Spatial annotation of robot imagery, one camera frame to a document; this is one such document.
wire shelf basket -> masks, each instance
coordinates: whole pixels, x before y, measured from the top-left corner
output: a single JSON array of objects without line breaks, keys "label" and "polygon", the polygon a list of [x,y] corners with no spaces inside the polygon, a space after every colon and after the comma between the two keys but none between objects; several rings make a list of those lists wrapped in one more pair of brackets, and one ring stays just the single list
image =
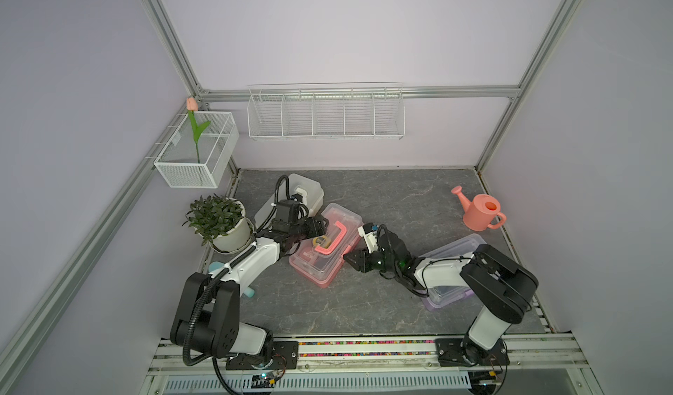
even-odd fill
[{"label": "wire shelf basket", "polygon": [[296,91],[250,96],[256,141],[397,138],[405,135],[402,88]]},{"label": "wire shelf basket", "polygon": [[154,165],[171,188],[216,189],[238,141],[238,128],[230,112],[194,112],[194,117],[198,124],[211,122],[198,139],[201,163],[185,114]]}]

gray marble floor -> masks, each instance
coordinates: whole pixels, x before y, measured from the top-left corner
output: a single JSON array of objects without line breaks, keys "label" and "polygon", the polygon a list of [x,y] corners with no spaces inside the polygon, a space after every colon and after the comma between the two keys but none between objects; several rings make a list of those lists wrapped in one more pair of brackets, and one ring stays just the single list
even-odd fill
[{"label": "gray marble floor", "polygon": [[[236,198],[253,216],[273,193],[283,172],[245,170]],[[364,222],[385,223],[422,255],[471,233],[462,223],[462,207],[451,188],[462,185],[472,198],[481,187],[472,170],[319,170],[292,172],[321,183],[324,205],[337,203],[360,214]],[[479,233],[509,254],[500,230]],[[272,329],[276,335],[446,333],[467,331],[482,307],[474,296],[437,312],[394,281],[375,272],[359,273],[344,264],[326,289],[297,273],[287,258],[267,268],[241,298],[241,321]],[[509,333],[544,332],[534,312]]]}]

white plastic box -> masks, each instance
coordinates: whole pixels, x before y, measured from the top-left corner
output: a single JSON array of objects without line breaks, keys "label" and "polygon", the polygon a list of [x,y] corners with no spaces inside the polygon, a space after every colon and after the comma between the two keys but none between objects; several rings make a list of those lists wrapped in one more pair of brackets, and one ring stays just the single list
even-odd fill
[{"label": "white plastic box", "polygon": [[[296,173],[292,173],[288,176],[290,180],[290,195],[300,194],[304,197],[304,205],[308,208],[308,216],[313,217],[322,208],[322,200],[325,196],[325,191],[320,186],[320,182],[312,181],[309,178],[305,178]],[[273,196],[268,198],[266,203],[262,208],[257,211],[257,214],[254,215],[255,227],[264,222],[266,216],[271,212],[271,207],[273,204]],[[281,188],[278,191],[278,199],[285,199],[285,183],[281,184]]]}]

box handle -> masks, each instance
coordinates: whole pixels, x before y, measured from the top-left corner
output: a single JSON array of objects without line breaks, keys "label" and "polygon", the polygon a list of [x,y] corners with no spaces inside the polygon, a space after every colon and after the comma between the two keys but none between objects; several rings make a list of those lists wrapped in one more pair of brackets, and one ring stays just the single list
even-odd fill
[{"label": "box handle", "polygon": [[339,232],[339,235],[334,239],[332,244],[330,245],[329,248],[323,248],[322,246],[318,246],[315,248],[315,251],[319,254],[323,255],[329,255],[336,249],[336,247],[341,243],[343,240],[343,237],[346,236],[346,226],[343,225],[341,222],[335,222],[334,225],[336,225],[341,231]]}]

white flower pot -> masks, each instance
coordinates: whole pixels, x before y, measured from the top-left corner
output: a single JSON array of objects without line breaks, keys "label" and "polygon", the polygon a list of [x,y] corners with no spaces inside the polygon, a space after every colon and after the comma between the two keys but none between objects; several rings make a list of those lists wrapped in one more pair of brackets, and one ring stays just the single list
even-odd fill
[{"label": "white flower pot", "polygon": [[236,223],[236,225],[230,231],[227,231],[226,234],[221,234],[213,239],[213,245],[220,252],[233,252],[242,248],[250,239],[250,226],[248,225],[248,219],[246,218],[246,207],[241,204],[241,201],[233,198],[233,200],[241,207],[242,218]]}]

